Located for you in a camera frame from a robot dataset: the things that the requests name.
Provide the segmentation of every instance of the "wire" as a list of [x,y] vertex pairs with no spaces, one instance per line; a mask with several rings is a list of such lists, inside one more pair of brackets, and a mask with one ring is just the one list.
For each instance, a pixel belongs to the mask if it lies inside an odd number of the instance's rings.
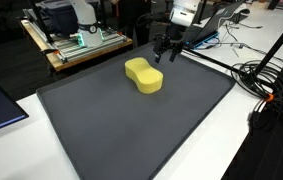
[[263,28],[263,26],[248,26],[248,25],[245,25],[245,24],[242,24],[242,23],[239,23],[241,26],[244,26],[244,27],[247,27],[247,28],[254,28],[254,29],[261,29]]
[[232,13],[232,15],[231,15],[230,17],[221,17],[221,18],[219,19],[219,22],[218,22],[218,29],[221,27],[221,26],[220,26],[220,23],[221,23],[221,20],[222,20],[222,19],[225,19],[225,20],[231,19],[231,18],[233,17],[233,15],[234,15],[234,12]]
[[261,99],[260,102],[257,104],[255,111],[261,113],[265,105],[266,105],[266,101]]
[[238,39],[236,37],[234,37],[234,35],[229,31],[228,25],[225,25],[225,28],[227,29],[228,34],[236,41],[239,42]]
[[189,56],[193,56],[193,57],[196,57],[196,58],[203,59],[202,57],[197,56],[197,55],[194,55],[194,54],[192,54],[192,53],[189,53],[188,51],[182,51],[182,52],[185,53],[185,54],[187,54],[187,55],[189,55]]
[[233,29],[234,29],[231,25],[233,25],[233,23],[230,24],[230,22],[228,22],[228,27],[229,27],[229,28],[227,29],[226,33],[223,35],[223,37],[222,37],[220,43],[226,41],[226,40],[231,36],[232,31],[233,31]]
[[[249,49],[251,49],[251,50],[254,50],[254,51],[256,51],[256,52],[259,52],[259,53],[261,53],[261,54],[264,54],[264,55],[267,54],[266,52],[264,52],[264,51],[262,51],[262,50],[252,48],[252,47],[250,47],[250,46],[248,46],[248,45],[246,45],[246,44],[245,44],[245,47],[247,47],[247,48],[249,48]],[[281,58],[278,58],[278,57],[276,57],[276,56],[273,56],[273,58],[275,58],[275,59],[277,59],[277,60],[283,62],[283,59],[281,59]]]
[[238,24],[240,22],[240,18],[241,18],[241,13],[236,14],[232,19],[233,24]]
[[[266,66],[257,75],[254,70],[259,63],[259,60],[254,60],[235,64],[233,67],[239,67],[239,73],[231,71],[231,76],[248,93],[267,102],[270,109],[280,112],[283,107],[283,69],[269,62],[271,66]],[[260,79],[267,81],[271,87],[265,87]]]

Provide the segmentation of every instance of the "black cable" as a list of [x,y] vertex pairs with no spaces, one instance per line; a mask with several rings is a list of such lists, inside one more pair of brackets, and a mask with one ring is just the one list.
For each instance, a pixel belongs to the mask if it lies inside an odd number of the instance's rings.
[[228,34],[236,41],[238,42],[238,39],[236,37],[234,37],[234,35],[229,31],[228,25],[225,25],[225,28],[227,29]]
[[[233,67],[239,67],[239,72],[231,71],[231,76],[248,93],[267,101],[268,108],[280,112],[283,107],[283,69],[270,62],[270,66],[266,66],[257,77],[254,70],[259,63],[259,60],[255,60],[244,64],[235,64]],[[265,89],[260,79],[270,83],[273,92]]]
[[252,28],[252,29],[261,29],[263,26],[248,26],[242,23],[239,23],[241,26],[247,27],[247,28]]
[[[248,46],[248,45],[245,44],[245,43],[240,43],[240,42],[223,43],[223,42],[219,42],[218,44],[220,44],[220,45],[223,45],[223,44],[230,44],[230,45],[239,44],[239,45],[242,46],[242,47],[249,48],[249,49],[251,49],[251,50],[253,50],[253,51],[256,51],[256,52],[258,52],[258,53],[261,53],[261,54],[263,54],[263,55],[266,55],[266,54],[267,54],[266,52],[264,52],[264,51],[262,51],[262,50],[259,50],[259,49],[252,48],[251,46]],[[279,60],[279,61],[281,61],[281,62],[283,62],[283,59],[281,59],[281,58],[279,58],[279,57],[273,56],[273,58],[274,58],[274,59],[277,59],[277,60]]]
[[238,24],[240,22],[240,18],[241,18],[241,14],[240,13],[234,15],[233,18],[232,18],[233,24]]

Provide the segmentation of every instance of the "gray work surface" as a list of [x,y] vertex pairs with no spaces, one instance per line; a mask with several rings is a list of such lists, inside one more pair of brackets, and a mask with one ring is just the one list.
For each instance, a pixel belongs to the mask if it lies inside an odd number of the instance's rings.
[[[171,63],[166,52],[155,64],[152,49],[147,44],[37,91],[81,179],[153,178],[234,85],[181,55]],[[135,57],[163,73],[161,90],[142,94],[126,77],[124,63]]]

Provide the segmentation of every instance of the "sponge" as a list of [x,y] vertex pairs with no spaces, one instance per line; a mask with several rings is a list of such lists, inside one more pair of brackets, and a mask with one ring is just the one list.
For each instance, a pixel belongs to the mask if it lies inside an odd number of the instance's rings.
[[163,74],[138,57],[125,62],[125,74],[132,79],[140,92],[151,94],[161,89]]

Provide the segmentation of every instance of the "table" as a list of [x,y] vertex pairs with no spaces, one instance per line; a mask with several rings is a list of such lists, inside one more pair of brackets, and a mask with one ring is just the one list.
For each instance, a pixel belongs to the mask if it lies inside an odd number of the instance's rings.
[[[264,28],[253,33],[263,35],[267,40],[249,36],[247,33],[251,30],[243,27],[233,31],[233,34],[240,41],[267,51],[283,32],[283,11],[272,12],[252,7],[251,13],[242,23],[263,25]],[[220,32],[222,36],[225,30],[221,28]],[[229,65],[246,61],[239,59],[231,47],[226,45],[200,52]],[[283,48],[277,56],[283,58]],[[210,62],[192,58],[229,73]],[[248,115],[258,101],[236,85],[155,179],[220,179],[249,132]],[[37,96],[31,95],[18,103],[30,118],[0,130],[0,179],[78,179]]]
[[[20,25],[24,29],[26,34],[29,34],[31,39],[33,39],[35,44],[39,47],[40,51],[45,50],[45,49],[50,49],[48,44],[40,37],[40,35],[34,30],[34,28],[29,24],[27,20],[21,20]],[[128,48],[131,45],[132,45],[132,40],[130,38],[127,38],[125,42],[122,41],[120,44],[113,45],[105,49],[102,49],[100,51],[93,52],[92,54],[84,56],[75,61],[69,61],[66,63],[62,63],[59,57],[53,53],[47,54],[46,59],[48,60],[49,65],[51,65],[52,69],[58,72],[58,71],[70,68],[74,65],[83,63],[85,61],[97,58],[101,55],[113,52],[115,50],[122,49],[122,48]]]

